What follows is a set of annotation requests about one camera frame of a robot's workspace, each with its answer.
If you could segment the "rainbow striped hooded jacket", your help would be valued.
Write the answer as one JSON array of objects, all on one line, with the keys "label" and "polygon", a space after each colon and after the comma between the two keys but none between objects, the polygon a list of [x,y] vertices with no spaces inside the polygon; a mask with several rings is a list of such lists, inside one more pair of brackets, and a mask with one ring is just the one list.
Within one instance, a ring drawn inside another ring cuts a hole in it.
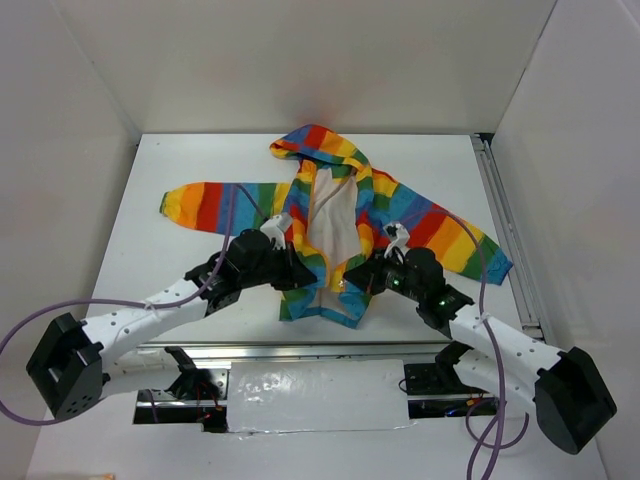
[{"label": "rainbow striped hooded jacket", "polygon": [[425,247],[448,271],[493,285],[503,283],[513,264],[499,245],[467,221],[456,223],[444,208],[389,174],[373,168],[348,139],[319,125],[305,125],[270,146],[274,157],[295,160],[288,183],[196,182],[164,194],[159,211],[179,226],[239,235],[265,218],[286,213],[286,233],[298,257],[317,277],[314,284],[285,292],[279,318],[322,316],[357,327],[371,295],[345,279],[346,271],[388,245],[391,222],[408,231],[408,247]]}]

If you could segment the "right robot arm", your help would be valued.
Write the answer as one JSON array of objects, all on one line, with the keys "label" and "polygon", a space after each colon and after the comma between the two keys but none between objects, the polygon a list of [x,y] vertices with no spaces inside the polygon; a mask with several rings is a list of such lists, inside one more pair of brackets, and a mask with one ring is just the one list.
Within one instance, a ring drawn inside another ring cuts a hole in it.
[{"label": "right robot arm", "polygon": [[560,450],[578,454],[615,416],[617,406],[587,352],[563,351],[481,314],[447,284],[432,251],[414,248],[400,259],[378,251],[344,278],[371,295],[391,290],[415,301],[424,323],[452,341],[436,369],[440,387],[457,392],[467,385],[501,397],[533,416]]}]

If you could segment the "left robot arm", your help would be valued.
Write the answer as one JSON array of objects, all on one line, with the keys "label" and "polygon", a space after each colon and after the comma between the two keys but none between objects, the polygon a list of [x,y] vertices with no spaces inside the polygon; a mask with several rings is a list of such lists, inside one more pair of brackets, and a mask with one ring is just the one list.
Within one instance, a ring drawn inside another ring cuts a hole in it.
[{"label": "left robot arm", "polygon": [[138,356],[139,345],[232,305],[245,289],[269,285],[288,292],[316,280],[292,242],[245,230],[225,250],[142,303],[83,320],[69,313],[54,318],[26,371],[57,422],[135,389],[135,374],[161,379],[166,392],[184,399],[197,387],[192,362],[174,347]]}]

